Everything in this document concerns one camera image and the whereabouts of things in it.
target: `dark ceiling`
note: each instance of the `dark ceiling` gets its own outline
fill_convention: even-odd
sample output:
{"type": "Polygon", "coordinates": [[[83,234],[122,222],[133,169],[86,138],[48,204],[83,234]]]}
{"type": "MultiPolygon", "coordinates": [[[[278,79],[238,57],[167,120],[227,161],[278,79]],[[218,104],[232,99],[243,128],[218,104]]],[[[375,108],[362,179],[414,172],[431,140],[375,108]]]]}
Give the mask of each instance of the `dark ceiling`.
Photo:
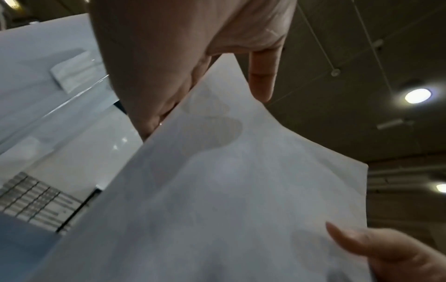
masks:
{"type": "MultiPolygon", "coordinates": [[[[267,109],[298,134],[369,164],[369,226],[445,252],[446,196],[435,185],[446,182],[446,2],[299,0],[299,7],[267,109]],[[414,81],[432,98],[404,102],[414,81]],[[404,122],[378,130],[395,119],[404,122]]],[[[28,8],[22,17],[41,21],[85,11],[83,0],[30,0],[28,8]]],[[[248,57],[237,58],[246,74],[248,57]]]]}

